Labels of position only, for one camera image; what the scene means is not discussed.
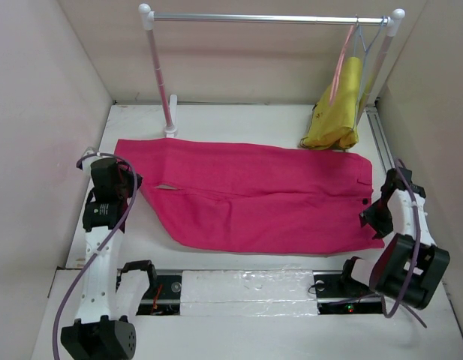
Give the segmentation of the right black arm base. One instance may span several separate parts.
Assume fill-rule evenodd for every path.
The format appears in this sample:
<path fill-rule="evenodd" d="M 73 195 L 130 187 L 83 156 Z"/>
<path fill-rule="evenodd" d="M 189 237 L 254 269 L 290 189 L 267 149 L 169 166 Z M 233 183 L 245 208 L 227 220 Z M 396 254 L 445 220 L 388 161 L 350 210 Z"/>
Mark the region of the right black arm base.
<path fill-rule="evenodd" d="M 312 272 L 308 293 L 315 297 L 319 315 L 383 314 L 380 296 L 351 277 L 355 260 L 347 259 L 342 270 Z"/>

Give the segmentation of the pink trousers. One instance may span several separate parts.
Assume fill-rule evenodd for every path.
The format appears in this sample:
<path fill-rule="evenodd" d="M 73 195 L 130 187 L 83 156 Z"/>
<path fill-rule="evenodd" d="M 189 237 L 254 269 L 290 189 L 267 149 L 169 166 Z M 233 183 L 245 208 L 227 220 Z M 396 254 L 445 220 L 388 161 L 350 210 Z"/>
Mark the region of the pink trousers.
<path fill-rule="evenodd" d="M 371 162 L 353 153 L 269 145 L 121 139 L 115 153 L 170 237 L 208 251 L 332 255 L 381 249 L 360 213 Z"/>

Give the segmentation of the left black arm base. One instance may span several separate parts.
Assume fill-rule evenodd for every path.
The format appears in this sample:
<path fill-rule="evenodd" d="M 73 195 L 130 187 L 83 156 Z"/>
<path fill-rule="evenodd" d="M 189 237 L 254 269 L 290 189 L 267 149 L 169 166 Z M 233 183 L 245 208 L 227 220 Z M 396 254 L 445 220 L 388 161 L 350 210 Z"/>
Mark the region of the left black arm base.
<path fill-rule="evenodd" d="M 150 316 L 179 315 L 182 271 L 156 270 L 150 260 L 138 261 L 135 267 L 150 276 L 149 289 L 143 295 L 137 314 Z"/>

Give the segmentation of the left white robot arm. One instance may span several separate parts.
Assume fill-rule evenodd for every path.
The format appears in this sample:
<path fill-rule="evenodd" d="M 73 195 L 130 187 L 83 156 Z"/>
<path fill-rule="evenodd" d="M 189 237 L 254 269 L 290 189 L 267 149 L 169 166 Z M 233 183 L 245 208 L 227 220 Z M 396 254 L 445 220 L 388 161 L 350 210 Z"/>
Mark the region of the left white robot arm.
<path fill-rule="evenodd" d="M 134 317 L 142 298 L 159 287 L 151 260 L 118 267 L 125 222 L 142 178 L 124 158 L 102 152 L 83 155 L 77 168 L 92 180 L 83 212 L 86 261 L 56 312 L 53 358 L 64 348 L 73 359 L 132 359 Z"/>

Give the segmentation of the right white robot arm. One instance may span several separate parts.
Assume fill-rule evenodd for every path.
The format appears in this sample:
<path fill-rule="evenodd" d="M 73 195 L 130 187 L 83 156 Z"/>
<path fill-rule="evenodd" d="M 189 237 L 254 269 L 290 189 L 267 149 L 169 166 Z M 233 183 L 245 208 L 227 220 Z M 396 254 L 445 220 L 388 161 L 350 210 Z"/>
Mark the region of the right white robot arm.
<path fill-rule="evenodd" d="M 347 260 L 338 276 L 339 289 L 356 295 L 364 287 L 399 305 L 422 310 L 433 297 L 450 261 L 439 248 L 426 222 L 425 190 L 412 182 L 402 166 L 388 170 L 380 198 L 359 215 L 362 227 L 374 230 L 374 239 L 390 237 L 376 262 L 357 256 Z"/>

